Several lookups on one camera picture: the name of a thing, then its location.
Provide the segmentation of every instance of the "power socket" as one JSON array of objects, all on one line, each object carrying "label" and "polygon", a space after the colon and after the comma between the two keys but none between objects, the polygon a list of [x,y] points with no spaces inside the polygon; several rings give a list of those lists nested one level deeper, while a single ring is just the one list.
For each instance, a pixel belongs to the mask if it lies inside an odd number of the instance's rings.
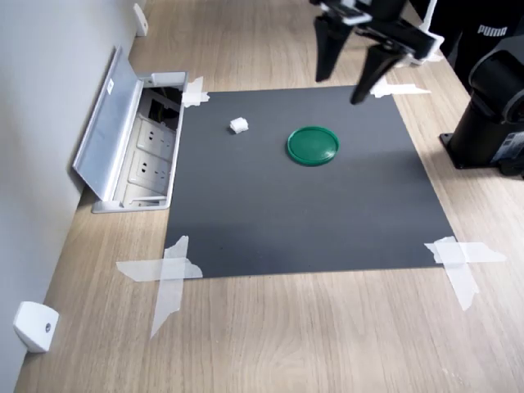
[{"label": "power socket", "polygon": [[169,183],[169,163],[145,151],[135,151],[129,182],[166,195]]},{"label": "power socket", "polygon": [[154,156],[171,161],[174,149],[174,133],[167,127],[142,119],[137,147]]}]

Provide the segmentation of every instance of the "masking tape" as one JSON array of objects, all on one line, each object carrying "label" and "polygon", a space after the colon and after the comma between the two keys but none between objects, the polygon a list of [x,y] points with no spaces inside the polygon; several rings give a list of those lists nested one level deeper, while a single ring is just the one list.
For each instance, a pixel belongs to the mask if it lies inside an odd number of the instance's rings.
[{"label": "masking tape", "polygon": [[182,93],[182,104],[188,108],[190,106],[199,106],[201,102],[208,102],[210,96],[207,92],[202,92],[204,78],[196,78],[187,84],[186,91]]},{"label": "masking tape", "polygon": [[182,236],[176,244],[164,250],[163,260],[131,260],[117,262],[117,269],[135,282],[159,281],[155,314],[151,325],[151,338],[162,323],[180,310],[183,280],[202,278],[201,269],[186,258],[189,237]]},{"label": "masking tape", "polygon": [[451,286],[462,310],[468,309],[479,288],[468,266],[471,263],[504,262],[506,257],[492,251],[481,242],[457,242],[454,237],[444,237],[434,243],[424,244],[433,253],[437,264],[443,264]]},{"label": "masking tape", "polygon": [[428,94],[431,92],[418,88],[414,84],[389,84],[386,77],[382,76],[372,87],[370,93],[376,98],[380,98],[391,94]]}]

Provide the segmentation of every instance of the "wooden desk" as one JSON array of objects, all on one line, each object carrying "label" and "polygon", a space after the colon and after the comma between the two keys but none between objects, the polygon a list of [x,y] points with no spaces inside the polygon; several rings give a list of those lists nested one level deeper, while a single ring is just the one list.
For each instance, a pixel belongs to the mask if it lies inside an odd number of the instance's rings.
[{"label": "wooden desk", "polygon": [[[316,86],[318,9],[305,0],[150,0],[145,11],[136,71],[189,70],[209,91]],[[325,85],[355,83],[364,44],[347,43]],[[472,266],[481,293],[468,311],[443,269],[204,279],[184,284],[181,311],[150,340],[158,284],[115,262],[160,257],[168,213],[92,215],[87,193],[46,298],[61,313],[55,340],[27,357],[17,390],[524,391],[524,182],[450,164],[437,135],[468,96],[445,61],[388,79],[432,91],[395,100],[458,239],[509,257]]]}]

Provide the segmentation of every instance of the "white wall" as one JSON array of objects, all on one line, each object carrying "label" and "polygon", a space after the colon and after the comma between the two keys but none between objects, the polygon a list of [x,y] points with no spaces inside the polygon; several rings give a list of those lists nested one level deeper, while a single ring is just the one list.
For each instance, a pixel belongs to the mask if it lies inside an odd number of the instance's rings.
[{"label": "white wall", "polygon": [[0,1],[2,392],[25,355],[12,320],[45,297],[81,193],[70,164],[114,45],[133,43],[133,3]]}]

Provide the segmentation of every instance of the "green lid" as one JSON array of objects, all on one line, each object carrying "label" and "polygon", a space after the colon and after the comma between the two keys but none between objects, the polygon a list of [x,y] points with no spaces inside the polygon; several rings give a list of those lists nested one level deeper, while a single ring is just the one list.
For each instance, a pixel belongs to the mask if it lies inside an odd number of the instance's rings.
[{"label": "green lid", "polygon": [[322,165],[335,158],[339,142],[329,129],[310,125],[297,129],[287,139],[287,152],[302,165]]}]

